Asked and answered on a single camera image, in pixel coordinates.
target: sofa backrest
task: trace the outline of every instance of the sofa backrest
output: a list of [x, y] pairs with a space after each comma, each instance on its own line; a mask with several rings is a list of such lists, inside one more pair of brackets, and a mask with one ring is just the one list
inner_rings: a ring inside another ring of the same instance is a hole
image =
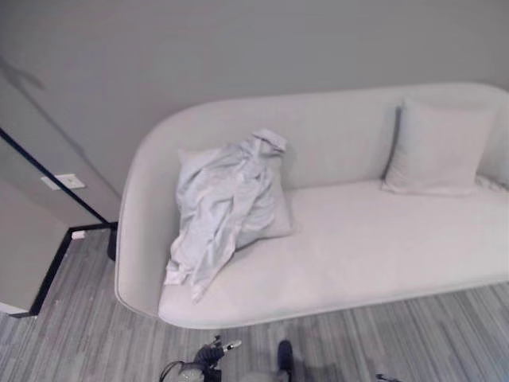
[[289, 141], [283, 160], [283, 188], [363, 181], [382, 177], [387, 167], [396, 111], [405, 96], [452, 105], [503, 105], [505, 110], [492, 131], [480, 172], [509, 181], [509, 97], [507, 92], [483, 84], [431, 84], [219, 101], [170, 117], [154, 134], [165, 140], [168, 151], [175, 152], [239, 141], [251, 131], [268, 128]]

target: black baseboard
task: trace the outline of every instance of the black baseboard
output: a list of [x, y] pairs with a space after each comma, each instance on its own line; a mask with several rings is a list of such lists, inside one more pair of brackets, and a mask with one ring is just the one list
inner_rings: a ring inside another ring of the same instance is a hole
[[10, 316], [14, 318], [25, 318], [37, 316], [41, 312], [42, 304], [46, 299], [46, 295], [48, 294], [49, 288], [51, 287], [51, 284], [55, 279], [56, 272], [58, 271], [58, 268], [60, 267], [60, 264], [64, 259], [65, 253], [69, 248], [73, 232], [91, 231], [94, 229], [105, 229], [105, 228], [111, 228], [112, 230], [116, 231], [117, 227], [118, 222], [113, 222], [111, 224], [81, 225], [79, 227], [71, 227], [70, 229], [68, 229], [67, 232], [65, 233], [64, 238], [62, 239], [62, 242], [60, 243], [60, 246], [56, 250], [55, 257], [53, 258], [53, 261], [51, 262], [51, 265], [49, 266], [49, 269], [46, 272], [45, 278], [42, 280], [41, 287], [39, 288], [39, 292], [37, 292], [35, 300], [33, 300], [33, 304], [32, 307], [30, 308], [30, 311], [26, 313], [10, 314]]

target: curved sofa armrest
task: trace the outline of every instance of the curved sofa armrest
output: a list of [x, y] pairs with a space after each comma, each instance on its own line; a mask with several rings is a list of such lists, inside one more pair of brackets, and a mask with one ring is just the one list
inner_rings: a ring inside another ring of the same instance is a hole
[[174, 200], [179, 163], [169, 150], [169, 121], [144, 139], [122, 198], [117, 238], [115, 294], [129, 309], [157, 316], [169, 245], [178, 233]]

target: sofa seat cushion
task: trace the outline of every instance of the sofa seat cushion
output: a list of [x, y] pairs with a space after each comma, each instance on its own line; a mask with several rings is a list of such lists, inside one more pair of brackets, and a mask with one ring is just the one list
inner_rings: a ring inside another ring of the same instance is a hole
[[204, 298], [164, 286], [162, 320], [219, 329], [509, 279], [509, 194], [394, 195], [380, 181], [286, 193], [297, 231], [235, 254]]

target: person's foot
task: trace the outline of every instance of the person's foot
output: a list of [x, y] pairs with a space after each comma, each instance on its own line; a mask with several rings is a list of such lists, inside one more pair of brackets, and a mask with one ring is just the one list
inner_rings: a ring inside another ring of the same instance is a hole
[[279, 342], [278, 346], [278, 367], [288, 373], [289, 380], [292, 379], [293, 371], [293, 350], [288, 340]]

